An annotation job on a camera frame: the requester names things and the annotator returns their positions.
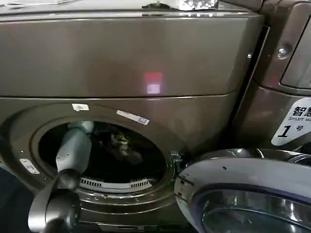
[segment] white label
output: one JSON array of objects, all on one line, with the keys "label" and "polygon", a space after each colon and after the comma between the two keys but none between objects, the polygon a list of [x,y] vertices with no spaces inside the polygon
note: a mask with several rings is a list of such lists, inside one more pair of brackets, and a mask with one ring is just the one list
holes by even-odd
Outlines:
[{"label": "white label", "polygon": [[88,105],[84,104],[84,103],[73,103],[72,104],[72,108],[74,109],[74,111],[88,111]]},{"label": "white label", "polygon": [[303,98],[292,105],[271,143],[281,146],[309,132],[311,132],[311,98]]},{"label": "white label", "polygon": [[149,120],[146,119],[146,118],[143,118],[141,116],[137,116],[137,115],[134,115],[134,114],[131,114],[131,113],[127,113],[127,112],[124,112],[124,111],[118,110],[117,114],[122,116],[122,117],[128,118],[130,120],[136,121],[136,122],[138,122],[140,124],[143,124],[143,125],[148,125],[148,123],[149,123]]},{"label": "white label", "polygon": [[38,169],[35,168],[35,166],[29,159],[19,159],[19,161],[31,174],[40,174]]}]

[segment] dryer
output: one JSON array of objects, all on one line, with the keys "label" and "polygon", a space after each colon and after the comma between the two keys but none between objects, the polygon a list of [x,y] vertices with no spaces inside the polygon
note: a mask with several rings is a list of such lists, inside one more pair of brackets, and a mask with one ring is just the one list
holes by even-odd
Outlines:
[{"label": "dryer", "polygon": [[68,126],[93,121],[78,193],[81,222],[104,230],[186,223],[174,180],[216,148],[263,24],[227,3],[148,3],[0,8],[1,161],[36,193],[56,173]]}]

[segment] vent grille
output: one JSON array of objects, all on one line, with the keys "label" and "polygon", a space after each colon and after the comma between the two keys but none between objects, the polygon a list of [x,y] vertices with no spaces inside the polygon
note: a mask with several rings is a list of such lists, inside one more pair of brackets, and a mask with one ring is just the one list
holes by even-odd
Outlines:
[{"label": "vent grille", "polygon": [[131,193],[150,188],[152,185],[146,178],[133,180],[129,183],[105,183],[102,180],[82,177],[80,187],[106,193]]},{"label": "vent grille", "polygon": [[100,182],[95,182],[95,181],[88,181],[88,180],[85,180],[85,179],[81,179],[81,183],[84,183],[84,184],[87,184],[87,185],[91,185],[93,187],[101,187],[102,184]]}]

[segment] washing machine door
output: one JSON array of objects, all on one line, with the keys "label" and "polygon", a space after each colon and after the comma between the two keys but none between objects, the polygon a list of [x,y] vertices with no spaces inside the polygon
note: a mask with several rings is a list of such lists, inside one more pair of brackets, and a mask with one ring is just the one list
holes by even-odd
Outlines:
[{"label": "washing machine door", "polygon": [[177,203],[200,233],[311,232],[310,155],[219,150],[184,169]]}]

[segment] brown washing machine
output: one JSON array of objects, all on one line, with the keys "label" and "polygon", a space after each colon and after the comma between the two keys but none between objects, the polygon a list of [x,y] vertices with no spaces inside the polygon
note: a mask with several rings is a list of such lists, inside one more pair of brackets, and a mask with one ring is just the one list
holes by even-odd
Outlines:
[{"label": "brown washing machine", "polygon": [[107,2],[0,7],[0,160],[37,193],[56,174],[68,125],[93,121],[81,222],[180,226],[174,181],[216,149],[263,17],[221,2],[185,11]]},{"label": "brown washing machine", "polygon": [[267,33],[231,145],[311,153],[311,4],[267,0],[259,6]]}]

